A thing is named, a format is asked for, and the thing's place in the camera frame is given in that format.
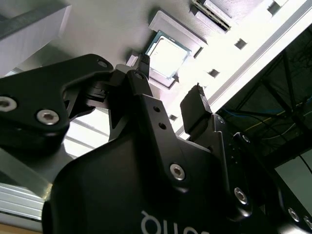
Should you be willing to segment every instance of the white panel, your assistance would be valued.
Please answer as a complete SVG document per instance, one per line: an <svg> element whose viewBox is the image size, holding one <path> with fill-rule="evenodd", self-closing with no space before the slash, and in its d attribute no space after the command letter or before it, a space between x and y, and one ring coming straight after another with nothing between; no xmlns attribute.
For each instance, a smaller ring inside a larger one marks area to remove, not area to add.
<svg viewBox="0 0 312 234"><path fill-rule="evenodd" d="M205 39L198 36L196 33L161 10L156 13L149 28L155 32L164 32L173 39L179 41L191 50L192 55L195 55L201 47L207 46Z"/></svg>
<svg viewBox="0 0 312 234"><path fill-rule="evenodd" d="M97 148L108 142L107 136L73 122L70 123L67 136L79 140L82 143L90 145L94 148Z"/></svg>
<svg viewBox="0 0 312 234"><path fill-rule="evenodd" d="M188 135L187 133L183 132L183 133L180 135L180 137L181 137L183 140L187 140L187 139L190 137L190 135Z"/></svg>
<svg viewBox="0 0 312 234"><path fill-rule="evenodd" d="M311 167L312 152L308 151L304 153L302 157ZM311 187L312 176L300 157L296 157L295 159L286 162L275 170L279 173L302 205L312 215L312 190L309 189Z"/></svg>
<svg viewBox="0 0 312 234"><path fill-rule="evenodd" d="M15 75L17 74L16 72L14 71L10 71L8 74L5 75L5 77L9 77L9 76L12 76L12 75Z"/></svg>
<svg viewBox="0 0 312 234"><path fill-rule="evenodd" d="M108 114L99 110L94 110L91 114L77 119L109 135Z"/></svg>
<svg viewBox="0 0 312 234"><path fill-rule="evenodd" d="M53 2L0 22L0 76L56 39L64 30L70 8Z"/></svg>

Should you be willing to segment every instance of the metal beam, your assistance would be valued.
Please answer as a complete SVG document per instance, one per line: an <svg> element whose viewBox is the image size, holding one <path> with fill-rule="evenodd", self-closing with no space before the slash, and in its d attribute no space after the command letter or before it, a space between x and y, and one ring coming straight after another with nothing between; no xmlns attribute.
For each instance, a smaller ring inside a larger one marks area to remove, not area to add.
<svg viewBox="0 0 312 234"><path fill-rule="evenodd" d="M289 69L289 61L288 61L288 57L287 57L286 51L284 51L284 53L283 53L283 62L284 62L285 76L286 76L286 80L287 80L289 97L290 97L290 100L291 100L292 109L295 110L296 109L296 101L294 99L293 82L292 82L291 71Z"/></svg>
<svg viewBox="0 0 312 234"><path fill-rule="evenodd" d="M305 134L289 140L276 151L264 157L266 165L271 168L276 168L312 149L311 136L312 130L309 130Z"/></svg>
<svg viewBox="0 0 312 234"><path fill-rule="evenodd" d="M264 137L264 135L273 128L273 124L275 124L277 121L279 121L279 119L273 119L272 121L270 121L270 123L268 123L268 125L265 125L263 128L259 129L258 131L256 131L254 133L254 136L258 136L258 134L262 133L262 136L258 137L259 139L262 139Z"/></svg>
<svg viewBox="0 0 312 234"><path fill-rule="evenodd" d="M281 107L283 107L283 109L285 110L286 114L290 117L292 117L292 120L294 121L294 123L297 125L297 127L304 133L308 132L309 129L308 127L300 120L299 116L297 116L294 113L294 110L292 110L287 103L284 101L284 99L277 93L277 91L270 86L270 84L267 81L263 82L264 86L267 88L267 90L269 91L269 93L276 99L276 101L278 102L278 104L281 105Z"/></svg>
<svg viewBox="0 0 312 234"><path fill-rule="evenodd" d="M258 87L262 84L262 81L258 81L251 90L248 91L248 93L245 95L245 97L241 100L241 102L238 104L238 106L235 108L236 110L240 110L245 103L251 98L251 96L255 93L255 91L258 89Z"/></svg>
<svg viewBox="0 0 312 234"><path fill-rule="evenodd" d="M277 116L277 115L271 115L271 114L266 114L266 113L257 113L257 112L230 110L230 109L226 109L226 111L231 112L233 114L238 114L238 115L261 116L261 117L285 119L285 116Z"/></svg>
<svg viewBox="0 0 312 234"><path fill-rule="evenodd" d="M66 26L71 6L52 2L12 19L0 22L0 77L13 70Z"/></svg>

